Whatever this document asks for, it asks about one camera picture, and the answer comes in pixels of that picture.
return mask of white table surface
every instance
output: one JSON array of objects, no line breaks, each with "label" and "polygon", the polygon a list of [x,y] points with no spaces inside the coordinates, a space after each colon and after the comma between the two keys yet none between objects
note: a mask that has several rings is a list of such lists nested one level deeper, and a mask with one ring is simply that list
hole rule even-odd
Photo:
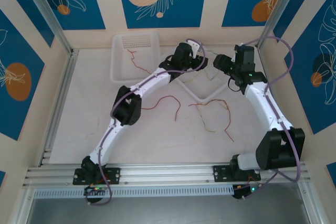
[{"label": "white table surface", "polygon": [[[161,47],[161,53],[172,48]],[[207,48],[217,53],[231,50],[229,56],[234,55],[233,46]],[[106,131],[121,86],[110,80],[110,60],[111,49],[79,51],[50,164],[80,164]],[[258,53],[255,63],[256,71],[262,71]],[[154,106],[165,95],[173,95],[181,103],[177,121],[174,117],[178,103],[172,98],[163,99],[153,110],[143,110],[137,123],[115,144],[110,163],[228,162],[235,154],[254,151],[265,135],[254,108],[241,92],[225,88],[216,96],[226,100],[230,107],[232,122],[227,131],[234,142],[224,132],[229,122],[228,111],[218,102],[200,107],[207,127],[215,133],[205,131],[196,107],[188,106],[196,101],[175,82],[143,100],[142,107]]]}]

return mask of enclosure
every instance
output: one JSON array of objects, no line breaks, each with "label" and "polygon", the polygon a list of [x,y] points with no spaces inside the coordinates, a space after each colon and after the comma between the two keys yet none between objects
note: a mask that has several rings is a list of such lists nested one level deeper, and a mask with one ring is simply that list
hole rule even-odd
[{"label": "enclosure", "polygon": [[[1,223],[336,222],[336,0],[2,0],[0,20]],[[112,202],[88,206],[75,169],[104,136],[118,90],[189,38],[208,66],[142,100],[108,159],[119,169]],[[215,167],[254,152],[265,131],[213,62],[255,39],[256,71],[270,82],[290,70],[270,90],[305,134],[297,183],[273,170],[217,181]],[[232,197],[247,185],[253,197]]]}]

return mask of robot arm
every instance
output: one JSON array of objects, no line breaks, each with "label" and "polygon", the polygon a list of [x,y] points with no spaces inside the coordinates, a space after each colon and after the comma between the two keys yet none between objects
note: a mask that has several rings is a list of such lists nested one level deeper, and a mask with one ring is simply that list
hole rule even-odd
[{"label": "robot arm", "polygon": [[129,88],[122,86],[119,89],[111,110],[111,121],[104,137],[90,156],[83,159],[81,171],[76,174],[81,177],[80,181],[96,184],[101,180],[99,165],[104,169],[116,140],[128,126],[133,125],[140,118],[142,99],[156,89],[167,85],[186,70],[191,68],[199,71],[207,66],[208,59],[205,56],[197,55],[199,47],[200,45],[192,40],[180,43],[174,55],[167,57],[160,63],[150,76],[134,86]]},{"label": "robot arm", "polygon": [[111,122],[104,134],[107,136],[103,146],[101,147],[101,142],[103,138],[98,143],[97,147],[91,152],[90,159],[93,163],[98,164],[98,153],[101,149],[101,164],[105,165],[112,153],[114,143],[117,141],[118,137],[122,135],[122,132],[128,127],[128,125],[133,125],[140,117],[141,112],[141,100],[148,97],[156,89],[167,85],[170,82],[171,76],[169,73],[163,73],[158,76],[158,73],[166,71],[163,68],[157,68],[154,73],[148,76],[143,81],[138,84],[131,86],[129,88],[122,86],[119,89],[115,103],[122,98],[123,95],[129,93],[131,90],[137,89],[133,94],[129,95],[124,102],[121,102],[118,108],[115,109],[111,114]]},{"label": "robot arm", "polygon": [[267,79],[261,72],[255,72],[254,47],[235,47],[235,59],[218,55],[214,67],[223,71],[240,87],[242,94],[251,102],[266,132],[256,151],[233,156],[230,167],[234,177],[251,173],[254,169],[275,169],[296,166],[296,160],[284,127],[289,131],[299,157],[301,156],[305,134],[295,129],[285,118],[272,94],[266,90]]}]

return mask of beige wall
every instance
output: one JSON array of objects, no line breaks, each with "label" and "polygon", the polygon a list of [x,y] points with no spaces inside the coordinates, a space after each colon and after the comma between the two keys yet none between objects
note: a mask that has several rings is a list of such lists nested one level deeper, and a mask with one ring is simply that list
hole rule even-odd
[{"label": "beige wall", "polygon": [[44,147],[68,56],[56,39],[49,48],[16,0],[1,0],[0,9],[45,63],[19,140],[0,133],[0,170],[6,172],[0,191],[0,223],[7,223],[27,168],[36,165]]},{"label": "beige wall", "polygon": [[[128,30],[121,0],[97,0],[106,30],[70,30],[65,34],[74,48],[111,47],[115,34]],[[186,38],[195,38],[207,45],[229,45],[247,42],[261,35],[263,26],[222,28],[228,0],[204,0],[200,28],[146,29],[160,34],[160,43],[176,45]]]},{"label": "beige wall", "polygon": [[[293,46],[324,2],[325,0],[305,0],[282,38]],[[269,80],[287,70],[284,61],[287,53],[286,46],[277,44],[274,40],[269,40],[263,45],[261,59]],[[306,134],[302,160],[306,162],[323,206],[334,223],[333,221],[336,220],[336,188],[326,165],[336,162],[336,124],[315,135],[312,134],[290,75],[276,83],[272,91],[286,117],[295,127],[301,127]]]}]

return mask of white plastic tray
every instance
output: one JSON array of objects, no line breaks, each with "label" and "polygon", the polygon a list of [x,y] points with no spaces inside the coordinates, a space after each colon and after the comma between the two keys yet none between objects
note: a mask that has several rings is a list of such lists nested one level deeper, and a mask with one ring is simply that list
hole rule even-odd
[{"label": "white plastic tray", "polygon": [[158,67],[160,55],[156,32],[115,35],[112,41],[111,81],[121,84],[140,82]]},{"label": "white plastic tray", "polygon": [[[227,88],[229,76],[213,67],[213,62],[217,54],[204,47],[208,65],[201,71],[184,73],[176,81],[198,102],[208,102],[216,95]],[[169,51],[161,57],[164,60],[167,56],[174,54],[175,49]],[[229,47],[218,54],[234,56],[235,52]]]}]

